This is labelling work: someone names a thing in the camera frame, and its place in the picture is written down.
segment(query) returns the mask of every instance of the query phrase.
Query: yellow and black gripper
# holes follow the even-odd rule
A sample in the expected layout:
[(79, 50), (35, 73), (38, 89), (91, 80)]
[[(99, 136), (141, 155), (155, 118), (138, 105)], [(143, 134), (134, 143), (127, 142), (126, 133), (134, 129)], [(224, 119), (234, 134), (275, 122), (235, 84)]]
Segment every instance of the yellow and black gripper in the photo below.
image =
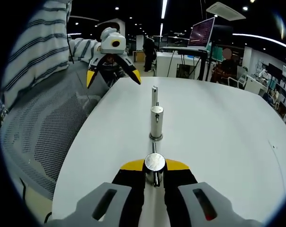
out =
[[(141, 84), (141, 77), (140, 72), (134, 67), (134, 64), (131, 62), (131, 60), (126, 55), (119, 55), (119, 54), (113, 54), (114, 61), (122, 67), (124, 72), (129, 75), (129, 77), (136, 82), (137, 84)], [(101, 67), (101, 65), (105, 62), (105, 59), (107, 57), (107, 54), (103, 55), (102, 58), (95, 57), (95, 59), (92, 59), (90, 61), (89, 70), (87, 71), (86, 76), (86, 86), (89, 88), (92, 84), (92, 82), (95, 79), (95, 76), (98, 73), (98, 68)]]

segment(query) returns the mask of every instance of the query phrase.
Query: person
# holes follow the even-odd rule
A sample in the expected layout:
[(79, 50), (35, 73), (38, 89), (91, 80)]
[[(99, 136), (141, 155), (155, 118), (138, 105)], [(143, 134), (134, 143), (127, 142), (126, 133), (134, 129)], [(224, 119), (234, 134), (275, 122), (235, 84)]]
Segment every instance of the person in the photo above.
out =
[[(73, 67), (70, 60), (81, 61), (84, 64), (80, 67), (83, 70), (88, 69), (93, 55), (91, 50), (98, 41), (67, 39), (66, 27), (71, 9), (72, 0), (47, 0), (26, 24), (10, 53), (4, 71), (0, 89), (2, 115), (8, 114), (24, 94), (41, 81), (54, 77), (58, 72), (67, 72), (68, 68)], [(103, 93), (118, 78), (125, 76), (112, 59), (105, 63), (103, 75), (108, 86)]]
[(232, 51), (228, 48), (223, 50), (223, 57), (225, 60), (216, 66), (210, 82), (219, 82), (221, 78), (236, 78), (237, 75), (237, 64), (232, 58)]
[(155, 49), (157, 46), (154, 44), (153, 36), (148, 36), (143, 45), (143, 51), (145, 53), (145, 72), (152, 70), (152, 61), (155, 59)]

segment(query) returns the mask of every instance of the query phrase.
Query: wall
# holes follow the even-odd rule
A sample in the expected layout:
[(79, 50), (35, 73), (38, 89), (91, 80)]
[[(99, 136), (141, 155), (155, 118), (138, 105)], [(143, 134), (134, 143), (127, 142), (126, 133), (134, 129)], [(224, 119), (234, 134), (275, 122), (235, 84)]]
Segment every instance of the wall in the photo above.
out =
[(116, 23), (118, 23), (119, 26), (120, 26), (120, 34), (123, 35), (124, 37), (126, 37), (126, 36), (125, 36), (125, 22), (124, 22), (124, 21), (122, 21), (122, 20), (116, 18), (116, 19), (104, 21), (104, 22), (102, 22), (102, 23), (100, 23), (100, 24), (103, 24), (103, 23), (106, 23), (106, 22), (116, 22)]
[(144, 36), (143, 35), (137, 35), (137, 38), (136, 38), (136, 50), (137, 51), (143, 50), (143, 44), (144, 44)]
[(250, 47), (245, 47), (244, 57), (243, 57), (243, 66), (245, 66), (244, 62), (245, 62), (245, 65), (248, 65), (248, 62), (249, 62), (249, 67), (247, 67), (249, 75), (254, 74), (259, 71), (258, 65), (260, 66), (261, 62), (266, 65), (271, 63), (281, 70), (283, 69), (283, 65), (286, 66), (286, 63), (270, 56), (269, 54), (256, 51)]
[(252, 48), (246, 46), (244, 49), (242, 66), (246, 67), (248, 70), (250, 70), (251, 52), (252, 52)]

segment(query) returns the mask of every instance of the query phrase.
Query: black ceiling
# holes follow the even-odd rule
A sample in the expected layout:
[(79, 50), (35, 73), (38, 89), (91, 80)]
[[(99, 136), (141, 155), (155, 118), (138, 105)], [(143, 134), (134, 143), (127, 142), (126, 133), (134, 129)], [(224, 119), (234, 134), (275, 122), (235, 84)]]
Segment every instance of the black ceiling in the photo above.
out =
[[(163, 34), (182, 32), (185, 33), (183, 37), (188, 38), (193, 24), (213, 17), (213, 14), (206, 13), (206, 9), (217, 1), (168, 0), (165, 19), (161, 19), (162, 0), (73, 0), (71, 15), (89, 17), (100, 22), (119, 18), (125, 21), (127, 38), (135, 39), (134, 36), (144, 34), (143, 31), (148, 35), (159, 35), (161, 23), (163, 23)], [(246, 19), (230, 22), (217, 17), (215, 24), (230, 25), (234, 33), (260, 35), (286, 44), (286, 37), (281, 39), (274, 18), (275, 14), (280, 15), (286, 27), (286, 0), (255, 0), (254, 3), (250, 0), (220, 0), (220, 2), (242, 13)], [(243, 6), (247, 6), (248, 11), (243, 11)], [(83, 38), (96, 38), (95, 25), (98, 23), (92, 20), (70, 18), (68, 33), (82, 33)], [(244, 47), (247, 43), (254, 49), (286, 62), (286, 48), (273, 42), (243, 36), (233, 36), (232, 42), (238, 47)]]

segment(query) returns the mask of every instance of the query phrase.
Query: metal cylinder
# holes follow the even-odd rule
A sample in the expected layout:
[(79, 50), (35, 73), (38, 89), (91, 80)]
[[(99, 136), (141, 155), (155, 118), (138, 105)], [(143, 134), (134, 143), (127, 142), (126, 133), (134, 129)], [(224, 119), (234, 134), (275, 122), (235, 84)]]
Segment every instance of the metal cylinder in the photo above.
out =
[(163, 107), (153, 106), (151, 108), (151, 133), (149, 134), (149, 137), (154, 141), (159, 141), (163, 138), (163, 112)]
[(152, 87), (152, 106), (157, 105), (158, 102), (158, 87)]
[(165, 158), (161, 154), (152, 153), (146, 157), (144, 165), (147, 182), (154, 187), (159, 187), (163, 179)]

